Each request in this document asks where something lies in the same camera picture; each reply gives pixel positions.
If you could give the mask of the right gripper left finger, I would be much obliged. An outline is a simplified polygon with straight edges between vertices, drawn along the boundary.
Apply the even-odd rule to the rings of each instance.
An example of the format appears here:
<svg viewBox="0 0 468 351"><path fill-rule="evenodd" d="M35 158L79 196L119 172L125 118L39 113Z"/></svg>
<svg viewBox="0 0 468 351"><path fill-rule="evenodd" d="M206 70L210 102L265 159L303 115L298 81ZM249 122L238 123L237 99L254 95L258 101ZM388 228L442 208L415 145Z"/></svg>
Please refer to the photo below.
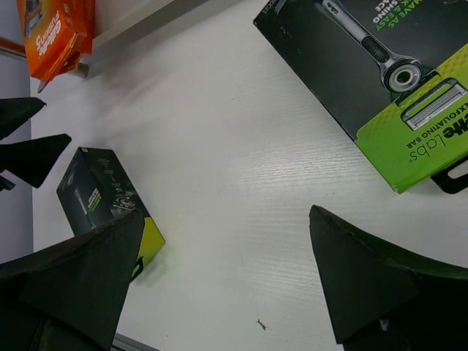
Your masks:
<svg viewBox="0 0 468 351"><path fill-rule="evenodd" d="M144 219L117 216L1 264L2 350L110 350Z"/></svg>

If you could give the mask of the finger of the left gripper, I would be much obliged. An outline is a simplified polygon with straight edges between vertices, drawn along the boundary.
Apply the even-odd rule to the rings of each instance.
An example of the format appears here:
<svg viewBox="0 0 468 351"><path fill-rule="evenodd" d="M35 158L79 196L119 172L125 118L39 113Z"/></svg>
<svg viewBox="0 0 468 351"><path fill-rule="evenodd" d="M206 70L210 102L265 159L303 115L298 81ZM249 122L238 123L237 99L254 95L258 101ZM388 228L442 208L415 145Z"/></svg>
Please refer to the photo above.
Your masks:
<svg viewBox="0 0 468 351"><path fill-rule="evenodd" d="M1 173L7 171L34 188L48 177L72 138L51 135L12 144L1 144Z"/></svg>
<svg viewBox="0 0 468 351"><path fill-rule="evenodd" d="M1 99L1 139L3 140L11 135L16 129L43 109L44 106L46 106L46 104L37 97Z"/></svg>

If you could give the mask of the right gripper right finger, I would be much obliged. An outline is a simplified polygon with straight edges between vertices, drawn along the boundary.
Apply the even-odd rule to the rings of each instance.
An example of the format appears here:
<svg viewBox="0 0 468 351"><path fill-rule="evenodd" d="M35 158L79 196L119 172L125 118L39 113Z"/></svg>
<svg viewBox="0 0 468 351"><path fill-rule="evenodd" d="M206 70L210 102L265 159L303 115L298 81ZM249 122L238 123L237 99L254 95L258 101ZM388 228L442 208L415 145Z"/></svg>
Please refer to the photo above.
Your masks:
<svg viewBox="0 0 468 351"><path fill-rule="evenodd" d="M312 250L344 350L466 350L467 269L392 244L314 205Z"/></svg>

